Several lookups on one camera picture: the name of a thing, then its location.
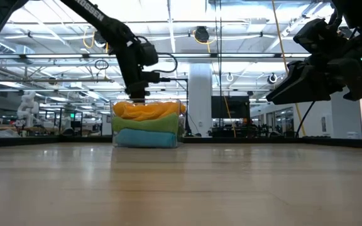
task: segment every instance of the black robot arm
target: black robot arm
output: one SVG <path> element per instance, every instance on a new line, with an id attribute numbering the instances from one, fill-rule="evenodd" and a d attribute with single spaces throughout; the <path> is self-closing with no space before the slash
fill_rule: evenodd
<path id="1" fill-rule="evenodd" d="M 61 0 L 70 9 L 93 25 L 110 46 L 111 52 L 117 56 L 118 65 L 124 78 L 126 92 L 132 99 L 144 99 L 150 79 L 144 66 L 151 66 L 158 62 L 155 47 L 144 38 L 142 42 L 130 28 L 121 21 L 106 16 L 97 6 L 88 0 Z"/>
<path id="2" fill-rule="evenodd" d="M 335 12 L 329 23 L 324 19 L 308 22 L 294 41 L 311 56 L 288 65 L 287 78 L 266 98 L 275 104 L 330 100 L 330 95 L 349 89 L 344 98 L 362 98 L 362 1 L 332 0 Z M 350 40 L 337 32 L 342 17 L 357 37 Z"/>
<path id="3" fill-rule="evenodd" d="M 155 47 L 146 38 L 135 36 L 124 23 L 106 16 L 88 0 L 61 1 L 93 25 L 108 43 L 109 54 L 115 54 L 117 57 L 126 93 L 132 99 L 144 99 L 148 94 L 145 92 L 148 82 L 160 80 L 160 74 L 157 72 L 142 72 L 144 66 L 158 62 Z M 0 32 L 13 12 L 27 2 L 28 0 L 0 0 Z"/>

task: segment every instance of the white pillar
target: white pillar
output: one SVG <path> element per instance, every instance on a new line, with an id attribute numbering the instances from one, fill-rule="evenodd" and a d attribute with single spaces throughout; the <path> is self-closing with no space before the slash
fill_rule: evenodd
<path id="1" fill-rule="evenodd" d="M 192 133 L 209 137 L 207 132 L 212 127 L 212 69 L 208 63 L 190 65 L 189 116 Z"/>
<path id="2" fill-rule="evenodd" d="M 348 132 L 357 132 L 362 139 L 361 108 L 359 101 L 350 101 L 343 98 L 348 93 L 347 88 L 342 92 L 331 95 L 332 104 L 332 138 L 347 139 Z"/>

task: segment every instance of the transparent container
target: transparent container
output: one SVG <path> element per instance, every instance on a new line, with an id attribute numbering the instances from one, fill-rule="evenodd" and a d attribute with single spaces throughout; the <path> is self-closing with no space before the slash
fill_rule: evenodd
<path id="1" fill-rule="evenodd" d="M 175 99 L 110 100 L 116 147 L 176 148 L 185 131 L 185 106 Z"/>

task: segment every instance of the orange cloth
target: orange cloth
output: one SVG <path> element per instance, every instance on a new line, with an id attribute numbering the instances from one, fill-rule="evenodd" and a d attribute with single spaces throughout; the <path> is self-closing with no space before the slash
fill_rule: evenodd
<path id="1" fill-rule="evenodd" d="M 135 121 L 161 119 L 172 113 L 181 114 L 186 111 L 186 107 L 178 102 L 154 102 L 146 105 L 118 102 L 112 109 L 116 116 Z"/>

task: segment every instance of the folded towel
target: folded towel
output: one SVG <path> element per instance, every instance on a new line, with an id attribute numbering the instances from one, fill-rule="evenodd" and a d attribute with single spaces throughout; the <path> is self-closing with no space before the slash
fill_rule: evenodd
<path id="1" fill-rule="evenodd" d="M 170 132 L 122 129 L 115 136 L 115 143 L 129 148 L 176 148 L 177 137 Z"/>
<path id="2" fill-rule="evenodd" d="M 186 110 L 180 102 L 152 102 L 146 105 L 118 102 L 112 109 L 116 116 L 135 121 L 161 119 L 172 113 L 185 113 Z"/>
<path id="3" fill-rule="evenodd" d="M 141 122 L 131 119 L 122 119 L 120 117 L 114 117 L 112 119 L 112 130 L 114 132 L 119 132 L 126 128 L 152 132 L 171 132 L 173 134 L 177 134 L 178 115 L 173 113 L 162 119 L 145 120 Z"/>

